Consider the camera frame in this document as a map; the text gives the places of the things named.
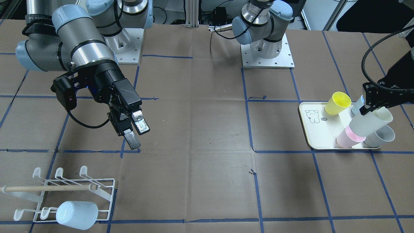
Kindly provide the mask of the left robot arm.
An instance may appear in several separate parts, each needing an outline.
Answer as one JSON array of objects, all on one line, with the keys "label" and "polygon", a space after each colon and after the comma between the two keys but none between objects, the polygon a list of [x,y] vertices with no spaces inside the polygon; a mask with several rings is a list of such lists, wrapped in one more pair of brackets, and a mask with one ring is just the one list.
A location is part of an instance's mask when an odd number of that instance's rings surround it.
[{"label": "left robot arm", "polygon": [[[250,0],[241,15],[232,20],[234,38],[242,45],[263,41],[265,48],[280,45],[282,33],[292,18],[290,2],[282,0]],[[366,102],[360,108],[362,115],[375,109],[391,108],[407,102],[413,103],[413,49],[410,49],[386,73],[374,81],[366,71],[365,62],[371,51],[381,42],[400,34],[405,37],[413,31],[412,0],[357,0],[341,17],[346,0],[340,0],[324,29],[334,23],[338,31],[387,33],[364,53],[361,70],[367,82],[363,84]]]}]

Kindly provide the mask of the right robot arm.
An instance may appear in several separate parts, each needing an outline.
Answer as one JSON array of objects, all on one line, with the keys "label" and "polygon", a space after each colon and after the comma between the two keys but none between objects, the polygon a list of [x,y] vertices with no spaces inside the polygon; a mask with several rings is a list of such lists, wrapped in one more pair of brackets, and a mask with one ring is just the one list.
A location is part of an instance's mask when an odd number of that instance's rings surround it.
[{"label": "right robot arm", "polygon": [[98,103],[110,111],[118,136],[131,149],[140,147],[138,135],[149,132],[141,98],[123,75],[118,52],[133,49],[127,28],[150,28],[153,22],[151,0],[88,0],[86,7],[64,4],[62,0],[28,0],[26,27],[28,39],[18,43],[19,63],[30,71],[63,71],[51,91],[78,124],[93,128],[72,114],[76,93],[87,88]]}]

